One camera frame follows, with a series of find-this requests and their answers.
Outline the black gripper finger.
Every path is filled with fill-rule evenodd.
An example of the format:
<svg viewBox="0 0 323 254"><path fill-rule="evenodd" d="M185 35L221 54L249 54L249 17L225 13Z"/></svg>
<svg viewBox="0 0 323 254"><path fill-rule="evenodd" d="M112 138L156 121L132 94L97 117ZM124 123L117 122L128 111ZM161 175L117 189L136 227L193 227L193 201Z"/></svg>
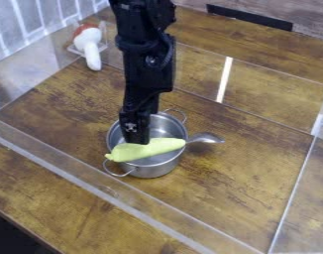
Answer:
<svg viewBox="0 0 323 254"><path fill-rule="evenodd" d="M127 143L147 145L149 143L149 114L144 112L119 113L119 125Z"/></svg>

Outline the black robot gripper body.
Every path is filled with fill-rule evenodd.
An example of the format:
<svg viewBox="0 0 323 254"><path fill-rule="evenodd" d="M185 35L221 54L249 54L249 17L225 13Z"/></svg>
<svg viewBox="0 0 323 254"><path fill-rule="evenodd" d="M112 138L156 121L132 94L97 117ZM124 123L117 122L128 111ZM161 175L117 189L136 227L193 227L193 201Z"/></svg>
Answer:
<svg viewBox="0 0 323 254"><path fill-rule="evenodd" d="M123 53L125 91L123 112L152 104L169 92L175 80L175 37L165 29L175 23L171 0L108 0L115 15L115 43Z"/></svg>

